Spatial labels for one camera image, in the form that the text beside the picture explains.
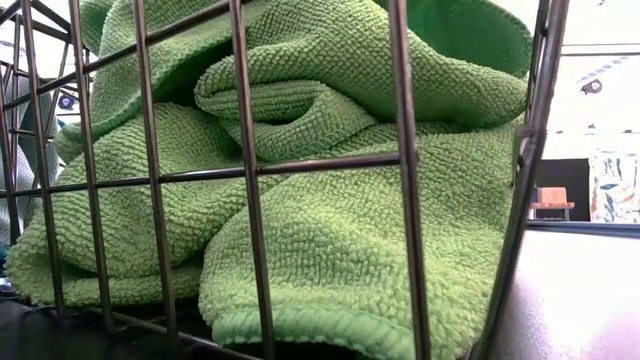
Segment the wire basket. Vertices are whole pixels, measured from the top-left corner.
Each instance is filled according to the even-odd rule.
[[[37,0],[20,0],[12,3],[0,13],[0,25],[7,20],[16,23],[15,46],[20,46],[19,29],[24,28],[24,47],[29,72],[22,73],[19,70],[19,59],[14,59],[14,65],[6,65],[7,72],[3,74],[3,89],[6,87],[10,76],[27,76],[31,93],[16,99],[0,99],[0,116],[4,117],[5,111],[15,109],[18,105],[31,101],[38,104],[39,95],[54,91],[54,101],[57,101],[60,92],[76,92],[79,105],[81,126],[83,129],[83,153],[86,166],[86,183],[64,186],[52,186],[49,178],[47,163],[45,161],[45,146],[50,141],[50,126],[53,126],[53,111],[49,114],[46,126],[40,121],[45,114],[40,107],[34,107],[36,117],[36,131],[25,132],[16,128],[15,124],[9,126],[6,119],[1,118],[0,132],[2,136],[3,163],[10,166],[4,167],[4,179],[7,184],[6,191],[0,193],[0,198],[5,198],[9,204],[11,219],[11,243],[15,244],[20,236],[20,224],[16,209],[16,199],[19,197],[41,197],[47,229],[47,242],[53,274],[53,289],[55,294],[55,308],[60,316],[69,313],[65,307],[64,294],[61,279],[61,264],[58,254],[56,228],[54,225],[52,194],[88,191],[93,240],[96,255],[96,269],[99,279],[101,309],[105,326],[113,332],[117,332],[116,322],[133,323],[147,329],[166,333],[172,346],[178,350],[182,341],[195,342],[212,348],[221,354],[236,358],[250,358],[240,353],[223,349],[219,345],[203,338],[197,338],[178,331],[176,320],[175,295],[170,280],[170,263],[168,255],[167,230],[163,209],[162,184],[174,182],[187,182],[197,180],[213,180],[221,178],[246,178],[247,205],[249,209],[251,240],[253,259],[255,263],[255,276],[257,280],[257,293],[259,300],[263,356],[265,359],[275,359],[274,330],[271,314],[271,300],[269,281],[265,260],[265,245],[262,233],[262,216],[260,196],[258,192],[258,176],[274,174],[291,174],[311,171],[326,171],[338,169],[356,169],[378,166],[399,166],[402,179],[402,194],[404,203],[404,220],[406,232],[406,247],[408,259],[408,273],[410,282],[413,334],[416,359],[430,359],[431,346],[429,340],[429,321],[427,289],[425,278],[425,264],[423,259],[423,241],[421,238],[421,224],[419,218],[419,200],[417,196],[417,166],[418,157],[415,151],[416,129],[414,120],[411,76],[409,67],[409,49],[407,42],[407,4],[406,0],[394,0],[390,7],[390,33],[391,51],[393,59],[393,71],[396,85],[396,120],[398,127],[399,151],[390,154],[361,155],[323,160],[289,161],[274,165],[261,165],[256,160],[256,150],[253,137],[252,109],[250,106],[247,45],[245,29],[241,25],[242,4],[241,0],[220,1],[198,13],[192,14],[183,20],[166,26],[160,30],[148,33],[144,16],[144,1],[133,0],[136,23],[136,43],[117,51],[111,55],[100,58],[95,62],[89,62],[89,51],[83,45],[80,32],[80,15],[78,1],[71,0],[70,23],[67,23],[55,12],[47,8]],[[503,314],[507,294],[514,276],[518,252],[525,221],[529,208],[529,199],[532,196],[534,185],[533,175],[541,158],[546,138],[546,123],[549,116],[550,102],[553,96],[553,87],[556,80],[556,72],[560,58],[560,45],[563,39],[565,20],[568,11],[568,0],[540,0],[533,42],[533,57],[529,73],[527,93],[527,109],[525,125],[514,134],[513,145],[513,198],[508,228],[498,265],[494,289],[491,295],[490,307],[485,320],[481,338],[473,349],[469,350],[467,358],[485,359],[495,338],[496,327],[500,316]],[[49,17],[66,33],[49,28],[32,19],[32,9]],[[160,174],[158,165],[158,150],[156,143],[154,109],[151,93],[149,47],[162,42],[176,34],[191,29],[207,20],[230,12],[232,19],[233,54],[235,55],[235,71],[238,90],[239,112],[242,124],[242,149],[244,167],[213,169],[198,172],[184,172],[176,174]],[[40,79],[35,63],[34,31],[40,31],[56,37],[66,43],[60,68],[59,77],[56,79]],[[75,72],[64,75],[64,63],[69,49],[72,47],[75,55]],[[111,64],[128,55],[136,54],[140,70],[141,94],[143,99],[144,128],[146,150],[148,154],[148,174],[146,178],[115,179],[98,181],[96,179],[95,160],[92,145],[92,133],[89,126],[89,74]],[[15,154],[16,143],[20,136],[35,138],[37,144],[38,168],[37,181],[34,181],[31,190],[17,191],[15,188]],[[147,185],[151,189],[152,206],[154,212],[155,236],[157,240],[158,261],[162,282],[162,294],[164,299],[166,327],[118,314],[112,310],[110,300],[109,282],[107,280],[107,266],[101,226],[100,204],[98,189]]]

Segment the black surface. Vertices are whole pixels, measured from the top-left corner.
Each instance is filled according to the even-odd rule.
[[[564,187],[567,201],[574,202],[571,221],[590,221],[589,160],[542,160],[536,174],[537,187]],[[538,210],[539,218],[564,217],[564,210]]]
[[[211,331],[202,322],[193,303],[177,304],[180,331],[208,338]],[[152,319],[162,306],[116,309],[131,316]],[[51,308],[34,308],[0,299],[0,359],[2,360],[129,360],[129,359],[232,359],[212,350],[184,342],[184,352],[176,356],[162,334],[128,327],[112,335],[103,330],[97,314],[61,319]],[[261,346],[237,346],[233,350],[260,357]],[[278,359],[358,359],[343,348],[323,344],[277,343]]]

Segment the textured fabric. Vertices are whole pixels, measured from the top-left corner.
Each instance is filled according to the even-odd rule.
[[[442,55],[519,77],[529,70],[527,29],[491,2],[407,0],[407,17],[411,30]]]
[[[10,77],[9,82],[7,84],[7,88],[4,92],[4,99],[6,102],[10,102],[12,98],[12,89],[13,89],[13,81],[14,78]],[[29,79],[26,77],[19,77],[17,84],[17,91],[15,94],[15,98],[22,97],[24,95],[29,94]],[[40,111],[42,113],[43,126],[46,126],[46,121],[48,119],[49,111],[54,111],[51,103],[51,95],[45,94],[40,96]],[[13,116],[13,111],[5,111],[5,119],[7,123],[11,124],[11,119]],[[17,126],[19,129],[35,132],[36,120],[33,114],[33,104],[29,101],[24,104],[21,104],[16,109],[16,118],[17,118]],[[55,135],[58,131],[57,126],[52,126],[50,135]],[[38,166],[38,157],[36,155],[36,143],[35,139],[21,136],[18,140],[18,153],[17,157],[17,181],[16,181],[16,190],[29,190],[31,189],[31,185],[33,185],[33,177]],[[46,149],[46,159],[47,159],[47,171],[49,172],[49,181],[55,181],[58,175],[58,155],[56,154],[55,147],[51,144],[47,145]],[[2,159],[0,158],[0,171],[5,171],[5,166],[2,163]],[[4,182],[4,176],[0,176],[0,189],[5,190],[6,185]],[[40,205],[40,200],[34,198],[32,200],[33,206],[38,207]],[[27,206],[28,198],[21,197],[17,201],[18,206],[18,220],[20,222],[20,226],[22,227],[22,223],[25,220],[25,216],[27,214]],[[0,244],[8,245],[11,237],[11,226],[9,219],[9,207],[6,199],[0,199]]]
[[[210,3],[145,2],[149,28]],[[437,8],[454,12],[448,3]],[[515,75],[525,71],[528,34],[502,10],[481,4],[477,17],[512,23],[501,30],[510,37],[485,34],[487,41],[517,39],[504,44],[517,49],[511,56],[520,52],[522,65],[510,73],[437,53],[433,47],[444,46],[438,41],[445,37],[431,45],[409,36],[437,359],[461,355],[481,329],[509,210],[511,138],[525,103],[525,84]],[[88,0],[83,14],[88,43],[100,56],[135,38],[129,1]],[[397,150],[383,8],[370,0],[256,0],[244,14],[261,163]],[[151,48],[163,174],[241,166],[229,37],[223,16]],[[499,67],[504,53],[485,56]],[[96,75],[99,180],[147,175],[138,76],[133,57]],[[84,182],[77,127],[65,126],[56,141],[69,161],[59,183]],[[277,339],[412,359],[398,169],[265,176],[260,190]],[[244,179],[162,186],[176,295],[199,293],[202,316],[223,344],[260,341],[245,191]],[[65,299],[96,304],[87,194],[55,194],[53,202]],[[160,301],[148,187],[101,189],[100,206],[113,302]],[[39,303],[53,301],[45,234],[39,216],[8,266],[18,291]]]

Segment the folded towel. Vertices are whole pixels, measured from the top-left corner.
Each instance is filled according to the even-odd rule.
[[[149,1],[149,28],[210,3]],[[530,41],[522,24],[488,3],[437,5],[443,14],[475,7],[472,23],[512,24],[486,27],[509,31],[485,33],[488,42],[517,39],[485,54],[491,64],[480,66],[425,42],[456,48],[444,36],[409,36],[431,340],[435,358],[453,359],[477,337],[491,292],[510,205],[511,138],[525,104],[516,75],[525,71]],[[244,14],[262,163],[397,150],[383,8],[371,0],[254,0]],[[87,43],[101,56],[135,38],[129,1],[88,0],[83,16]],[[499,71],[504,54],[520,65]],[[155,45],[150,56],[160,171],[240,166],[228,16]],[[99,180],[147,174],[137,73],[129,57],[96,76]],[[68,161],[60,184],[85,181],[79,139],[71,124],[57,139]],[[276,338],[413,358],[399,171],[265,176],[260,190]],[[199,293],[214,340],[260,341],[244,179],[166,184],[162,192],[177,297]],[[87,195],[55,194],[53,203],[65,299],[97,304]],[[100,204],[113,302],[160,301],[148,187],[101,189]],[[8,266],[16,289],[40,303],[53,300],[45,233],[39,215]]]

